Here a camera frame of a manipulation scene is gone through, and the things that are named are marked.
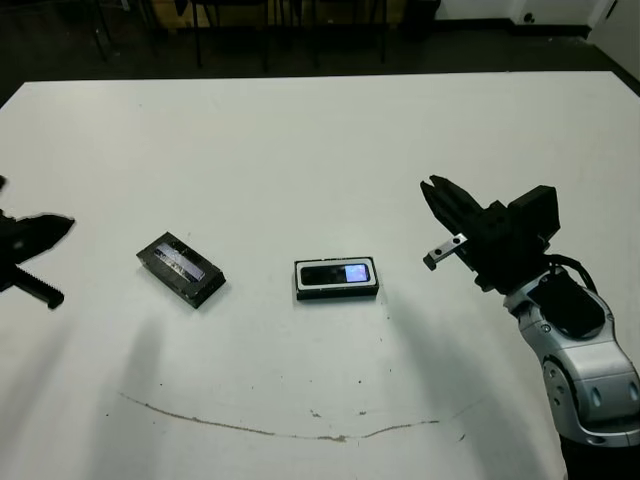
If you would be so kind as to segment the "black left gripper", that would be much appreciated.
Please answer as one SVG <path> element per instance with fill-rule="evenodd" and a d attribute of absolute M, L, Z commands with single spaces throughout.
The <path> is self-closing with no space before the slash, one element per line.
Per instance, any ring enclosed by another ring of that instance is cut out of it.
<path fill-rule="evenodd" d="M 75 219 L 57 214 L 9 217 L 1 211 L 1 291 L 17 287 L 57 308 L 64 294 L 23 270 L 20 265 L 55 247 L 74 227 Z"/>

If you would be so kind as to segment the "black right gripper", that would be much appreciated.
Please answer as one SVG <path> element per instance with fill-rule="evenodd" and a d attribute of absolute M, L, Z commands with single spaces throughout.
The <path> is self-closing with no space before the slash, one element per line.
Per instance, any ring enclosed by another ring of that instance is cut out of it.
<path fill-rule="evenodd" d="M 483 208 L 466 190 L 447 178 L 431 175 L 420 188 L 435 218 L 452 234 L 424 257 L 437 263 L 455 254 L 476 274 L 481 290 L 506 295 L 547 268 L 544 252 L 551 223 L 518 205 L 498 201 Z"/>

